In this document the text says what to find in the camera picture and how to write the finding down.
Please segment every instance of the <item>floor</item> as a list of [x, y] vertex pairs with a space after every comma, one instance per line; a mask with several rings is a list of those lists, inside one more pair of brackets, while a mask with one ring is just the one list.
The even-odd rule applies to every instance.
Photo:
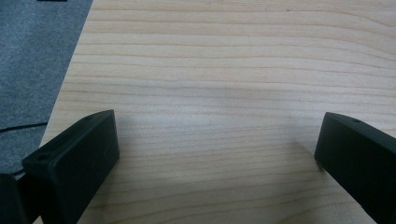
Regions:
[[0, 173], [38, 149], [91, 4], [0, 1]]

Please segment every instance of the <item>light wood surface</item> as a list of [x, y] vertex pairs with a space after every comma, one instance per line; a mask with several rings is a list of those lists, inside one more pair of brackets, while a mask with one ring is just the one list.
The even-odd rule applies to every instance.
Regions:
[[396, 135], [396, 2], [95, 0], [43, 143], [116, 112], [80, 223], [374, 223], [316, 166], [326, 111]]

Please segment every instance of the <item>gray carpet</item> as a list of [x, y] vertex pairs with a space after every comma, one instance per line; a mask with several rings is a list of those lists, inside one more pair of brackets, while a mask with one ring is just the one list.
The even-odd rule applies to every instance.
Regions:
[[[49, 120], [91, 3], [0, 1], [0, 130]], [[20, 170], [44, 131], [0, 133], [0, 173]]]

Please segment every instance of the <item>wooden table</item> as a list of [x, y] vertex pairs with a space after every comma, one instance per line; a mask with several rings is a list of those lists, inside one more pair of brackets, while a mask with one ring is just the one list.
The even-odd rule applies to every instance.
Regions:
[[80, 223], [374, 223], [313, 158], [326, 111], [396, 135], [396, 2], [95, 0], [43, 140], [113, 108]]

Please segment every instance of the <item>wood grain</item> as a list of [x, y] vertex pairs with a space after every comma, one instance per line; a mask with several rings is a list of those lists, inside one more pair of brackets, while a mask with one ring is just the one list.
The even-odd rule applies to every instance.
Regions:
[[396, 135], [394, 1], [95, 0], [43, 140], [116, 112], [80, 223], [374, 223], [313, 159], [326, 111]]

